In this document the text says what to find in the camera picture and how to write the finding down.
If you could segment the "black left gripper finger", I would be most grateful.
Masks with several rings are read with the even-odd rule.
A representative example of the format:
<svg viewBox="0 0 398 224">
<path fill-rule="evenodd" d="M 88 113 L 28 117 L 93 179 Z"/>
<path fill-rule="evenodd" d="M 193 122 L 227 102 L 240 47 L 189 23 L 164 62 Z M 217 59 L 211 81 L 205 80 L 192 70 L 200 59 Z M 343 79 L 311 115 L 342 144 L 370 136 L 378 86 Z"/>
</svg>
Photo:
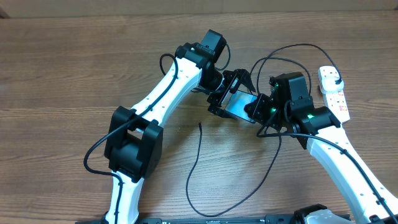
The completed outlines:
<svg viewBox="0 0 398 224">
<path fill-rule="evenodd" d="M 251 74 L 245 69 L 238 69 L 239 81 L 243 84 L 249 91 L 255 92 L 256 89 L 252 83 Z"/>
<path fill-rule="evenodd" d="M 233 119 L 233 120 L 237 120 L 237 117 L 235 117 L 233 114 L 227 112 L 224 109 L 221 109 L 215 105 L 210 105 L 208 107 L 208 111 L 210 113 L 213 113 L 216 116 L 219 116 L 220 118 L 228 118 L 228 119 Z"/>
</svg>

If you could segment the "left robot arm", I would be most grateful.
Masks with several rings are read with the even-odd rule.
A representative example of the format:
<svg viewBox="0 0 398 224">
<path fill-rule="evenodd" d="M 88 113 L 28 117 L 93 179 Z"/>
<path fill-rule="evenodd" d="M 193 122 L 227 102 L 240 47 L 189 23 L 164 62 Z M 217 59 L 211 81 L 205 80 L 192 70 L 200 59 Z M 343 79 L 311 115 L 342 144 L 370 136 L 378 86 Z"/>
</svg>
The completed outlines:
<svg viewBox="0 0 398 224">
<path fill-rule="evenodd" d="M 222 108 L 238 86 L 254 87 L 246 70 L 216 68 L 225 38 L 209 30 L 201 42 L 179 46 L 171 56 L 170 69 L 139 103 L 113 113 L 104 156 L 113 177 L 111 205 L 102 223 L 135 223 L 144 180 L 153 173 L 162 153 L 164 126 L 181 101 L 193 90 L 209 95 L 209 112 L 221 118 L 237 118 L 236 103 Z"/>
</svg>

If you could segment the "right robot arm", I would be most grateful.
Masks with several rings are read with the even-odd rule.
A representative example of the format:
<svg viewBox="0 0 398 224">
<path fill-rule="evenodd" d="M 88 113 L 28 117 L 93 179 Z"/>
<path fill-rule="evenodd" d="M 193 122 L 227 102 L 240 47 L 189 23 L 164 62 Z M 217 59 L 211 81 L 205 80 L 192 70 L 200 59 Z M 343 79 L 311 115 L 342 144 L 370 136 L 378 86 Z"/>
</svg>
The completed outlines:
<svg viewBox="0 0 398 224">
<path fill-rule="evenodd" d="M 262 125 L 258 137 L 290 136 L 326 170 L 349 205 L 356 223 L 397 223 L 397 197 L 360 158 L 342 123 L 326 106 L 316 108 L 300 72 L 271 77 L 270 95 L 258 94 L 244 107 Z"/>
</svg>

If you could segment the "blue Samsung Galaxy smartphone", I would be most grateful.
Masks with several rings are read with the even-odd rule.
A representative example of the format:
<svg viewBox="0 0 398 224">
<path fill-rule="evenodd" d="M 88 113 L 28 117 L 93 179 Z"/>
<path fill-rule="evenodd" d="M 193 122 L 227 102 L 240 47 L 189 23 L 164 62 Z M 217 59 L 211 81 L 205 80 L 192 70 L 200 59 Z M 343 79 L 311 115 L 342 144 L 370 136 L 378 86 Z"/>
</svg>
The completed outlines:
<svg viewBox="0 0 398 224">
<path fill-rule="evenodd" d="M 248 116 L 248 113 L 245 112 L 244 107 L 253 103 L 256 98 L 257 96 L 255 95 L 238 90 L 236 93 L 232 94 L 226 104 L 225 110 L 237 118 L 241 118 L 250 123 L 255 123 L 255 121 Z"/>
</svg>

